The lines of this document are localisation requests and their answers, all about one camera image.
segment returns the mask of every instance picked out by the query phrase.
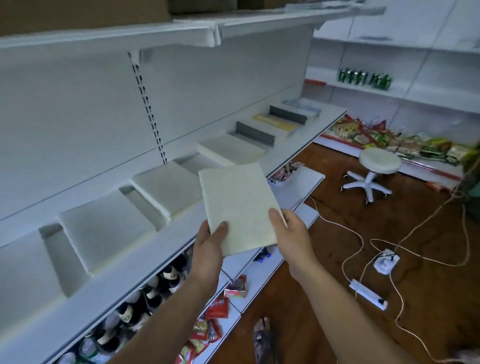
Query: hand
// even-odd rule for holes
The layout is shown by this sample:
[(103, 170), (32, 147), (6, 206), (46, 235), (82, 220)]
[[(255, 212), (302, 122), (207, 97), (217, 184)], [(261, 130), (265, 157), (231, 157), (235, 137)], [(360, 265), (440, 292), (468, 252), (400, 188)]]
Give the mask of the hand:
[(210, 235), (208, 221), (205, 220), (197, 233), (193, 244), (192, 269), (189, 278), (193, 278), (201, 286), (208, 298), (212, 297), (218, 286), (218, 277), (223, 263), (220, 244), (227, 236), (228, 224), (223, 221), (217, 230)]
[(280, 213), (274, 208), (268, 210), (268, 217), (275, 230), (276, 243), (280, 253), (288, 262), (290, 274), (296, 281), (299, 281), (308, 269), (319, 263), (303, 221), (293, 211), (282, 209), (282, 213), (287, 226), (285, 226)]

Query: person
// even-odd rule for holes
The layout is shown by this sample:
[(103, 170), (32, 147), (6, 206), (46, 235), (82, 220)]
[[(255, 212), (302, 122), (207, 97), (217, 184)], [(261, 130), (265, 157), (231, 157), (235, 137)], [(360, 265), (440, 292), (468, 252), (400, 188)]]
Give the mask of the person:
[[(362, 311), (352, 295), (318, 262), (303, 221), (283, 210), (285, 221), (269, 210), (280, 253), (291, 276), (303, 287), (315, 315), (341, 364), (412, 364), (415, 361)], [(220, 244), (228, 224), (210, 234), (204, 221), (193, 246), (192, 268), (184, 284), (161, 305), (109, 364), (174, 363), (193, 325), (215, 294), (223, 262)], [(276, 363), (270, 322), (261, 319), (253, 339), (257, 363)]]

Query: wooden floor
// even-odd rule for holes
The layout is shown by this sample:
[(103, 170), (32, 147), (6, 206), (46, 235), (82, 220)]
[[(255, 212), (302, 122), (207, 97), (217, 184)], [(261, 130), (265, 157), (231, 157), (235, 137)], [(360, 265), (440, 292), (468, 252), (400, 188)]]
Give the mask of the wooden floor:
[[(377, 180), (394, 193), (387, 199), (365, 206), (363, 190), (339, 191), (339, 186), (345, 183), (342, 179), (345, 171), (366, 174), (356, 158), (312, 144), (296, 159), (326, 176), (312, 194), (319, 201), (317, 205), (322, 216), (350, 227), (365, 239), (364, 251), (346, 263), (345, 270), (350, 279), (359, 279), (365, 264), (375, 255), (369, 244), (370, 238), (398, 242), (447, 198), (447, 195), (429, 189), (424, 182), (398, 173)], [(393, 273), (394, 282), (406, 300), (400, 324), (419, 335), (432, 355), (439, 359), (445, 358), (453, 346), (480, 346), (480, 228), (467, 218), (467, 229), (472, 247), (466, 267), (445, 267), (400, 252), (401, 258)], [(346, 257), (358, 250), (359, 239), (320, 219), (310, 228), (310, 235), (319, 261), (347, 286), (340, 266)], [(384, 249), (387, 244), (378, 246)], [(445, 206), (404, 246), (444, 262), (460, 262), (465, 255), (461, 206)], [(359, 303), (366, 313), (419, 363), (432, 363), (421, 344), (395, 326), (400, 298), (388, 276), (380, 275), (370, 267), (363, 283), (388, 301), (388, 309), (383, 312), (360, 297)], [(265, 315), (270, 317), (277, 330), (283, 364), (336, 363), (307, 297), (290, 277), (286, 263), (259, 293), (210, 363), (255, 363), (252, 327)]]

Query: cable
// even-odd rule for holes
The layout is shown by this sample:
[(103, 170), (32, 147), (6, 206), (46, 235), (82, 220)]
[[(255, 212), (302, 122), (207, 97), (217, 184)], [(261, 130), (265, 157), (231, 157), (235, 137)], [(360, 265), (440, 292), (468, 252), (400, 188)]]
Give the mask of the cable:
[[(473, 166), (472, 168), (470, 168), (469, 172), (470, 172), (471, 170), (473, 170), (473, 168), (479, 163), (479, 161), (480, 161), (480, 158), (477, 159), (476, 163), (474, 164), (474, 166)], [(365, 275), (365, 272), (366, 272), (366, 270), (367, 270), (367, 267), (368, 267), (380, 254), (382, 254), (382, 250), (380, 250), (375, 244), (373, 244), (373, 241), (380, 241), (380, 242), (384, 242), (384, 243), (387, 243), (387, 244), (395, 245), (395, 250), (394, 250), (394, 252), (396, 252), (398, 248), (402, 248), (403, 250), (405, 250), (405, 251), (407, 251), (407, 252), (409, 252), (409, 253), (411, 253), (411, 254), (413, 254), (413, 255), (416, 255), (416, 256), (418, 256), (418, 257), (420, 257), (420, 258), (422, 258), (422, 259), (425, 259), (425, 260), (428, 260), (428, 261), (431, 261), (431, 262), (435, 262), (435, 263), (438, 263), (438, 264), (442, 264), (442, 265), (444, 265), (444, 266), (448, 266), (448, 267), (462, 267), (462, 266), (466, 265), (466, 264), (468, 263), (469, 259), (470, 259), (470, 254), (471, 254), (471, 252), (470, 252), (470, 238), (469, 238), (469, 236), (468, 236), (468, 231), (467, 231), (467, 226), (466, 226), (466, 209), (465, 209), (465, 205), (464, 205), (464, 204), (462, 204), (462, 229), (463, 229), (463, 233), (465, 234), (466, 253), (465, 253), (465, 258), (464, 258), (460, 263), (458, 263), (458, 264), (444, 263), (444, 262), (441, 262), (441, 261), (438, 261), (438, 260), (435, 260), (435, 259), (427, 258), (427, 257), (422, 256), (422, 255), (420, 255), (420, 254), (418, 254), (418, 253), (415, 253), (415, 252), (413, 252), (413, 251), (411, 251), (411, 250), (409, 250), (409, 249), (407, 249), (407, 248), (404, 248), (403, 246), (400, 246), (401, 243), (403, 243), (407, 238), (409, 238), (409, 237), (413, 234), (414, 231), (416, 231), (416, 230), (419, 229), (421, 226), (423, 226), (426, 222), (428, 222), (430, 219), (432, 219), (432, 218), (442, 209), (443, 206), (445, 206), (446, 204), (448, 204), (448, 203), (449, 203), (450, 201), (452, 201), (454, 198), (464, 197), (465, 195), (466, 195), (466, 194), (465, 194), (464, 192), (462, 192), (462, 191), (460, 191), (460, 190), (458, 189), (458, 186), (455, 187), (455, 188), (451, 191), (451, 196), (450, 196), (450, 198), (448, 198), (445, 202), (443, 202), (443, 203), (442, 203), (430, 216), (428, 216), (423, 222), (421, 222), (419, 225), (417, 225), (416, 227), (414, 227), (414, 228), (410, 231), (410, 233), (409, 233), (405, 238), (403, 238), (402, 240), (400, 240), (400, 241), (398, 242), (398, 244), (391, 243), (391, 242), (388, 242), (388, 241), (383, 240), (383, 239), (370, 239), (370, 244), (371, 244), (379, 253), (378, 253), (377, 255), (375, 255), (375, 256), (370, 260), (370, 262), (368, 262), (368, 263), (365, 265), (365, 268), (363, 269), (362, 274), (361, 274), (361, 276), (360, 276), (359, 283), (361, 283), (361, 280), (363, 279), (363, 276)], [(359, 236), (360, 239), (361, 239), (361, 242), (362, 242), (361, 248), (360, 248), (356, 253), (354, 253), (353, 255), (349, 256), (347, 259), (345, 259), (345, 260), (343, 261), (343, 263), (342, 263), (342, 272), (343, 272), (343, 275), (344, 275), (345, 278), (350, 282), (350, 280), (348, 279), (347, 275), (345, 274), (344, 265), (345, 265), (345, 263), (346, 263), (349, 259), (353, 258), (354, 256), (356, 256), (358, 253), (360, 253), (360, 252), (362, 251), (362, 249), (363, 249), (363, 247), (364, 247), (363, 238), (362, 238), (356, 231), (353, 231), (352, 229), (349, 229), (349, 228), (347, 228), (347, 227), (345, 227), (345, 226), (343, 226), (343, 225), (341, 225), (341, 224), (338, 224), (338, 223), (336, 223), (336, 222), (329, 221), (329, 220), (323, 218), (322, 215), (320, 214), (320, 212), (318, 211), (318, 207), (317, 207), (317, 204), (316, 204), (315, 200), (314, 200), (312, 197), (310, 197), (310, 198), (312, 199), (313, 204), (315, 205), (315, 209), (317, 210), (318, 216), (319, 216), (322, 220), (324, 220), (324, 221), (326, 221), (326, 222), (329, 222), (329, 223), (331, 223), (331, 224), (338, 225), (338, 226), (340, 226), (340, 227), (342, 227), (342, 228), (344, 228), (344, 229), (346, 229), (346, 230), (348, 230), (348, 231), (351, 231), (352, 233), (354, 233), (354, 234), (356, 234), (357, 236)], [(390, 271), (390, 273), (389, 273), (388, 276), (389, 276), (389, 278), (390, 278), (390, 282), (392, 283), (393, 288), (394, 288), (395, 291), (397, 292), (398, 296), (400, 297), (400, 301), (401, 301), (401, 303), (402, 303), (401, 308), (400, 308), (400, 312), (399, 312), (398, 315), (395, 317), (395, 325), (396, 325), (399, 329), (401, 329), (402, 331), (404, 331), (404, 332), (412, 335), (412, 336), (415, 337), (418, 341), (420, 341), (420, 343), (421, 343), (422, 346), (424, 347), (425, 351), (427, 352), (428, 356), (429, 356), (434, 362), (436, 362), (436, 363), (455, 363), (455, 362), (458, 362), (458, 359), (453, 359), (453, 358), (435, 359), (435, 358), (430, 354), (430, 351), (428, 350), (427, 346), (425, 345), (425, 343), (423, 342), (423, 340), (422, 340), (418, 335), (416, 335), (416, 334), (414, 334), (413, 332), (407, 330), (406, 328), (401, 327), (401, 326), (398, 324), (398, 320), (399, 320), (400, 316), (401, 316), (402, 313), (403, 313), (403, 310), (404, 310), (404, 307), (405, 307), (405, 303), (404, 303), (404, 300), (403, 300), (402, 295), (400, 294), (400, 291), (398, 290), (398, 288), (396, 287), (395, 283), (393, 282), (393, 279), (392, 279), (392, 271), (393, 271), (393, 270)]]

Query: white stool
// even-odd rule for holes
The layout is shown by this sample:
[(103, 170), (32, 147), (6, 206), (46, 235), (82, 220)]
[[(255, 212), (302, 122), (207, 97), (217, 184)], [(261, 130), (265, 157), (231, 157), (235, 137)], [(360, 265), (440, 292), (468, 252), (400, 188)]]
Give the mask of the white stool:
[(370, 171), (368, 172), (367, 177), (363, 178), (354, 172), (348, 171), (343, 177), (345, 178), (350, 176), (355, 178), (357, 181), (344, 184), (340, 187), (340, 190), (343, 191), (347, 188), (362, 187), (367, 193), (367, 199), (365, 200), (366, 205), (373, 202), (372, 189), (382, 191), (385, 196), (391, 194), (391, 190), (373, 182), (373, 179), (377, 173), (392, 174), (397, 172), (402, 165), (402, 160), (387, 150), (379, 148), (367, 148), (360, 152), (359, 161), (361, 165)]

